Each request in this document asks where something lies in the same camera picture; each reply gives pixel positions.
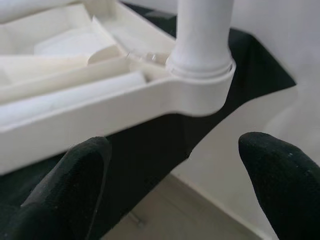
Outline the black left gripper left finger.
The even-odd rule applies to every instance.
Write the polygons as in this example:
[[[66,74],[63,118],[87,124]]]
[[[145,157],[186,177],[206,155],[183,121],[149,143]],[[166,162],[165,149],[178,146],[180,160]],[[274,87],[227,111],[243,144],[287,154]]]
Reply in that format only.
[[[102,136],[69,149],[20,207],[0,222],[2,240],[87,240],[104,193],[112,145]]]

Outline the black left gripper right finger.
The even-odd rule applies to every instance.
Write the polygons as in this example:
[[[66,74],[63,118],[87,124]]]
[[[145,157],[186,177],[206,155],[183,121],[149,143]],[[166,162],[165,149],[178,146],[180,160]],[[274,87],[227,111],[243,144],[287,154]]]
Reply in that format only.
[[[263,132],[238,139],[258,203],[280,240],[320,238],[320,168],[297,146]]]

